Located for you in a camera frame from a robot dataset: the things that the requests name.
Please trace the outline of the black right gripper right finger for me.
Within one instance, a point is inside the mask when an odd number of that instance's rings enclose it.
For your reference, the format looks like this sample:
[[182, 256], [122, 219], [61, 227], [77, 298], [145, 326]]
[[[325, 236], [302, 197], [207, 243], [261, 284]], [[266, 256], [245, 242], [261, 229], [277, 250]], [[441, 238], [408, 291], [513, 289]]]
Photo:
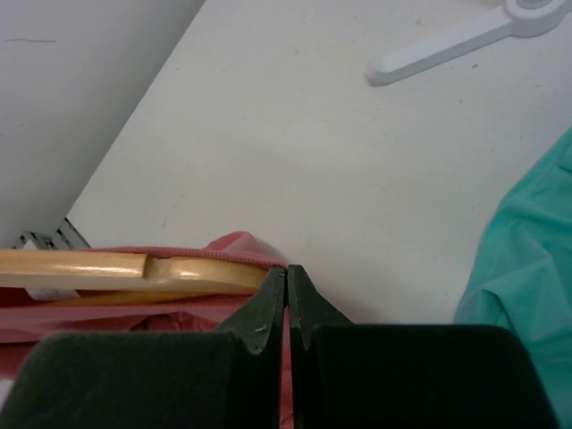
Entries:
[[490, 325], [355, 324], [287, 272], [297, 428], [554, 428], [531, 358]]

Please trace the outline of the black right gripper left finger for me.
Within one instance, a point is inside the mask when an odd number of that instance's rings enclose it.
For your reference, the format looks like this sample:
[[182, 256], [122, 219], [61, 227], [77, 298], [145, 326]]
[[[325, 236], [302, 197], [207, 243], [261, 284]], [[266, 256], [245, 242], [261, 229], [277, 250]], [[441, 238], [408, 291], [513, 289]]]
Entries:
[[30, 353], [4, 428], [276, 428], [286, 272], [211, 332], [65, 333]]

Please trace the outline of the wooden clothes hanger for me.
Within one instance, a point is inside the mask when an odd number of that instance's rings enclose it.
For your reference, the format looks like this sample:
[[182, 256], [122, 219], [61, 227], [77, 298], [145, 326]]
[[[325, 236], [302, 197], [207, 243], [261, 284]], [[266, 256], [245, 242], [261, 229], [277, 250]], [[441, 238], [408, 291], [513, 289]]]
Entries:
[[133, 304], [251, 295], [267, 270], [231, 261], [199, 257], [152, 257], [145, 254], [91, 251], [3, 249], [1, 285], [7, 289], [45, 290], [62, 303], [79, 290], [95, 291], [85, 305]]

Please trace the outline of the salmon red t-shirt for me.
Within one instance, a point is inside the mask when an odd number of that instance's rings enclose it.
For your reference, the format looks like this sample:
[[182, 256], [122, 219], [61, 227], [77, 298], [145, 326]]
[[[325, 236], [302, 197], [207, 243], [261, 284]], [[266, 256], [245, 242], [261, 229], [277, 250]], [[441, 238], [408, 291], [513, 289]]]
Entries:
[[[245, 264], [267, 270], [286, 268], [272, 248], [246, 231], [236, 231], [212, 241], [203, 248], [92, 248], [86, 252], [117, 252], [145, 257], [198, 257]], [[205, 332], [229, 317], [258, 289], [241, 295], [214, 295], [167, 298], [158, 292], [81, 290], [35, 292], [21, 282], [10, 283], [1, 274], [1, 380], [14, 380], [33, 347], [46, 336], [66, 331], [174, 331]], [[290, 335], [284, 332], [280, 428], [294, 428]]]

